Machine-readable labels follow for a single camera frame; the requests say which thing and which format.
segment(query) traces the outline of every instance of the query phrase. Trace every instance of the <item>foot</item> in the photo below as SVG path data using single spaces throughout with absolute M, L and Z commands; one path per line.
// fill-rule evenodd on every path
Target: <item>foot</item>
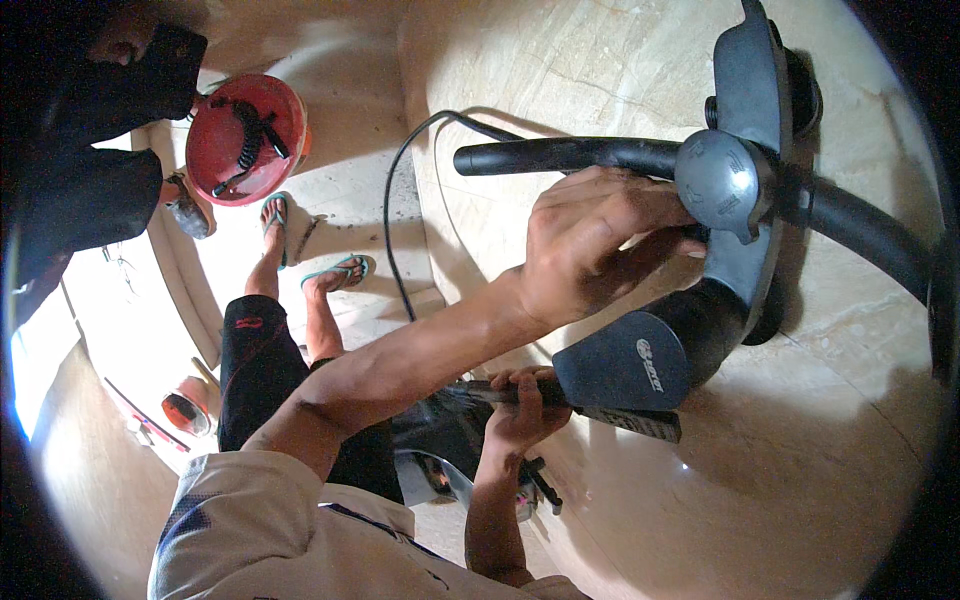
M 363 279 L 363 262 L 354 256 L 337 263 L 338 267 L 350 269 L 349 274 L 344 271 L 329 271 L 303 283 L 303 293 L 307 299 L 316 298 L 319 294 L 328 294 L 330 291 L 353 287 Z
M 201 209 L 186 189 L 183 175 L 174 173 L 163 181 L 160 188 L 160 201 L 177 220 L 184 233 L 198 240 L 213 232 L 213 219 Z
M 286 209 L 283 207 L 283 200 L 275 198 L 264 205 L 260 211 L 260 228 L 263 229 L 268 223 L 270 226 L 263 233 L 263 253 L 276 256 L 276 264 L 280 264 L 280 258 L 283 256 L 283 248 L 287 243 L 287 232 L 279 219 L 275 215 L 279 214 L 285 222 L 287 220 Z

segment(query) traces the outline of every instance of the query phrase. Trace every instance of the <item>sleeve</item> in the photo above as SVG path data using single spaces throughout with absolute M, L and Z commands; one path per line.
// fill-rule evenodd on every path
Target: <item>sleeve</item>
M 532 581 L 520 588 L 540 600 L 590 600 L 590 597 L 577 589 L 567 577 L 551 575 Z
M 302 556 L 323 487 L 310 468 L 278 452 L 195 459 L 160 534 L 148 597 L 191 597 L 264 559 Z

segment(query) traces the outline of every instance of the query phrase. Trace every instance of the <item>brand logo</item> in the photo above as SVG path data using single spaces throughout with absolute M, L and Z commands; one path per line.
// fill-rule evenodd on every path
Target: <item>brand logo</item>
M 660 384 L 660 377 L 657 376 L 657 369 L 654 368 L 654 352 L 650 348 L 650 342 L 644 339 L 636 341 L 636 353 L 643 360 L 643 369 L 647 371 L 647 379 L 650 380 L 650 387 L 663 393 L 663 386 Z

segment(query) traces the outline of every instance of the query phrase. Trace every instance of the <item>hand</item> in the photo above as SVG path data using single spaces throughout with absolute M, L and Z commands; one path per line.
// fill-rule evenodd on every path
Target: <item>hand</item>
M 545 329 L 587 317 L 634 290 L 674 253 L 702 252 L 676 226 L 695 223 L 673 183 L 590 167 L 540 194 L 517 268 L 520 302 Z M 621 251 L 636 234 L 647 234 Z
M 491 381 L 495 390 L 517 385 L 520 403 L 500 404 L 487 421 L 484 453 L 502 457 L 523 458 L 531 446 L 542 442 L 570 420 L 569 407 L 543 408 L 543 397 L 537 381 L 556 379 L 550 367 L 527 367 L 519 371 L 500 372 Z
M 133 3 L 113 15 L 86 53 L 94 62 L 127 66 L 147 53 L 159 19 L 151 6 Z

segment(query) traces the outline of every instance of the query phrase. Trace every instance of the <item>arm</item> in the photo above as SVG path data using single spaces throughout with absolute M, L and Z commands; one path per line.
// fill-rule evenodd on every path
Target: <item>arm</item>
M 534 205 L 525 264 L 318 369 L 243 449 L 290 454 L 326 480 L 343 440 L 627 294 L 684 250 L 676 230 L 661 228 L 691 222 L 672 184 L 599 167 L 558 181 Z M 634 234 L 656 229 L 619 250 Z
M 508 379 L 517 384 L 520 404 L 498 406 L 487 421 L 480 466 L 467 512 L 464 538 L 467 567 L 514 588 L 534 581 L 527 570 L 516 524 L 520 463 L 531 446 L 570 420 L 569 408 L 543 409 L 537 379 L 554 376 L 552 369 L 534 367 L 516 373 L 503 372 L 492 381 L 494 389 L 503 389 Z

